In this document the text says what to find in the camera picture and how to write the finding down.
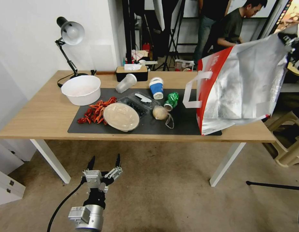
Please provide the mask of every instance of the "tissue box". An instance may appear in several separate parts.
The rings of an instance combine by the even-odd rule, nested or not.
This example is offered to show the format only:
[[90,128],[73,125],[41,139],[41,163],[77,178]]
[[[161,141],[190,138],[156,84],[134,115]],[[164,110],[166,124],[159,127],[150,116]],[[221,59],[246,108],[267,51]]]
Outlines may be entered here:
[[117,81],[121,82],[122,79],[125,78],[125,76],[128,73],[132,73],[134,76],[136,76],[137,81],[147,81],[148,80],[148,70],[146,66],[142,66],[140,70],[125,70],[124,67],[117,67],[116,69],[116,77]]

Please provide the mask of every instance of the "jeans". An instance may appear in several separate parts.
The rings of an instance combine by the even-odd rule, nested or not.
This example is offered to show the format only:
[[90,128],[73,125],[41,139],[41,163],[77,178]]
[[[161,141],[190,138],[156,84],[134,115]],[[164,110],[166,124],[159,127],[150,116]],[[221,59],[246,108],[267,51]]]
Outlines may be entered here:
[[208,36],[210,34],[212,25],[215,23],[215,20],[212,20],[204,15],[200,16],[199,22],[199,32],[198,32],[198,45],[194,50],[194,63],[197,65],[199,59],[202,58],[202,52],[204,46],[207,42]]

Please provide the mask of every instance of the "white bowl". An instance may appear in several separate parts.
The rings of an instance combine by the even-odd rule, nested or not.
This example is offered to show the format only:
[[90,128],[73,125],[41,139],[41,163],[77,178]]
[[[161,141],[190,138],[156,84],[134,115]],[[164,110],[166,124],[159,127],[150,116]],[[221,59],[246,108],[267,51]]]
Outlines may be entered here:
[[68,97],[74,105],[89,105],[97,101],[101,95],[101,81],[96,76],[77,76],[61,87],[61,92]]

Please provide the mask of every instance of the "lamp cord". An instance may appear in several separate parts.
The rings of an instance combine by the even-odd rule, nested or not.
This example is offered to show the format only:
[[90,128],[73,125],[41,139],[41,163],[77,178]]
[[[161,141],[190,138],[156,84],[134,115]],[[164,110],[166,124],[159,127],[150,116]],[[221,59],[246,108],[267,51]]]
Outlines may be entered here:
[[67,75],[67,76],[65,76],[65,77],[63,77],[63,78],[61,78],[61,79],[59,79],[59,80],[57,81],[57,85],[58,85],[58,87],[61,88],[61,87],[63,86],[63,84],[60,84],[59,81],[65,79],[65,78],[67,78],[67,77],[69,77],[69,76],[72,76],[72,75],[73,75],[73,73],[70,74],[70,75]]

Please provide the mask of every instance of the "beige floor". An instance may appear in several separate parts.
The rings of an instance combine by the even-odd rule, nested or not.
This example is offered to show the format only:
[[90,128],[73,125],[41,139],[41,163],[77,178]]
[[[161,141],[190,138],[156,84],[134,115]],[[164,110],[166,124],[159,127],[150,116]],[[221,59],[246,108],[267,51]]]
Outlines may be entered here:
[[[79,183],[92,155],[110,170],[122,154],[123,174],[107,193],[103,231],[298,231],[299,191],[247,186],[246,180],[299,185],[299,165],[278,166],[261,144],[248,144],[217,187],[208,180],[228,143],[48,141],[72,176],[64,185],[37,152],[11,176],[26,185],[24,198],[0,206],[1,231],[46,231],[61,200]],[[52,231],[74,231],[67,215],[86,199],[86,186],[54,220]]]

